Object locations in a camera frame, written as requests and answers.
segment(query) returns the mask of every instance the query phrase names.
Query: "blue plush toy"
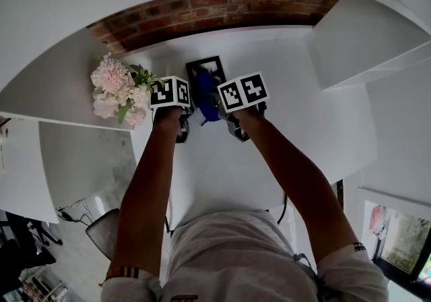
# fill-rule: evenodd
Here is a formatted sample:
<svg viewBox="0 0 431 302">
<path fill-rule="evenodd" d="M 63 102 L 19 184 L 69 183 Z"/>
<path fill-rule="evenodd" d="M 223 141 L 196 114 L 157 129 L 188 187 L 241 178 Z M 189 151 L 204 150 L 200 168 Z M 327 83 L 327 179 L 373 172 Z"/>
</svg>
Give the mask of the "blue plush toy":
<svg viewBox="0 0 431 302">
<path fill-rule="evenodd" d="M 219 121 L 218 108 L 214 102 L 214 95 L 218 95 L 218 92 L 212 75 L 208 70 L 202 68 L 197 73 L 196 80 L 198 104 L 202 115 L 205 117 L 205 121 L 202 123 L 202 126 L 208 121 Z"/>
</svg>

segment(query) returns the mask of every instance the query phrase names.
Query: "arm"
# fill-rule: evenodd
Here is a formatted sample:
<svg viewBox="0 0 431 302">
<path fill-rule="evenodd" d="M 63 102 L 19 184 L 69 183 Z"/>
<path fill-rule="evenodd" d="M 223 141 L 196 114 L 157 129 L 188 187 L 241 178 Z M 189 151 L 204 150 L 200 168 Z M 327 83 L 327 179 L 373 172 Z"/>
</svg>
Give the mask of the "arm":
<svg viewBox="0 0 431 302">
<path fill-rule="evenodd" d="M 181 108 L 167 109 L 153 127 L 121 202 L 117 244 L 110 268 L 132 266 L 159 275 L 180 114 Z"/>
<path fill-rule="evenodd" d="M 358 242 L 325 176 L 254 108 L 234 116 L 304 219 L 316 262 Z"/>
</svg>

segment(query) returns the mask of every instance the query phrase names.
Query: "hand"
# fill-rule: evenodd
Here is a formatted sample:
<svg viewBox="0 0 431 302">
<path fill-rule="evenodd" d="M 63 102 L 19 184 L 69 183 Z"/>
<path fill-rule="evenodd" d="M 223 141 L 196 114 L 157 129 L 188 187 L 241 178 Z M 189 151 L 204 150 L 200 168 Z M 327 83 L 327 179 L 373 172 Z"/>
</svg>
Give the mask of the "hand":
<svg viewBox="0 0 431 302">
<path fill-rule="evenodd" d="M 239 111 L 234 111 L 232 115 L 236 117 L 240 122 L 248 121 L 251 119 L 259 119 L 262 117 L 256 107 L 240 109 Z"/>
<path fill-rule="evenodd" d="M 167 125 L 169 127 L 177 127 L 180 125 L 178 119 L 181 116 L 183 109 L 181 107 L 166 107 L 159 108 L 156 111 L 156 118 L 154 120 L 154 125 Z"/>
</svg>

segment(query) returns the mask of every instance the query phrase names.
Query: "shirt sleeve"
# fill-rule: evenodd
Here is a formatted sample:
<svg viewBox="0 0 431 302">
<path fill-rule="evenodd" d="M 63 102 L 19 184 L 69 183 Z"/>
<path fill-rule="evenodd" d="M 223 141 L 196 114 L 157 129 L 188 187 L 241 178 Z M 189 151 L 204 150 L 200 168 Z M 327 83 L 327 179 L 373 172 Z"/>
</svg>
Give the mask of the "shirt sleeve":
<svg viewBox="0 0 431 302">
<path fill-rule="evenodd" d="M 324 286 L 339 291 L 345 300 L 387 302 L 387 279 L 374 265 L 361 243 L 348 245 L 323 258 L 317 265 Z"/>
<path fill-rule="evenodd" d="M 157 302 L 162 288 L 158 278 L 139 270 L 137 278 L 117 276 L 105 280 L 101 302 Z"/>
</svg>

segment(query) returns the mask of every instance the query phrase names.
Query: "black and white marker cube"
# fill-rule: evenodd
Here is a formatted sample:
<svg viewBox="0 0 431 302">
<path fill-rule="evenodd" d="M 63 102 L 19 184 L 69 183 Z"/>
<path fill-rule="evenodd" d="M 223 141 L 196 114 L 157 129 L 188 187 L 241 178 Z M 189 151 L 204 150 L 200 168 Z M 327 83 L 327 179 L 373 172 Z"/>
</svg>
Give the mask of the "black and white marker cube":
<svg viewBox="0 0 431 302">
<path fill-rule="evenodd" d="M 190 107 L 189 83 L 178 77 L 161 78 L 164 85 L 155 83 L 151 93 L 150 109 L 180 106 Z"/>
<path fill-rule="evenodd" d="M 225 111 L 231 113 L 269 99 L 261 72 L 244 75 L 218 86 Z"/>
</svg>

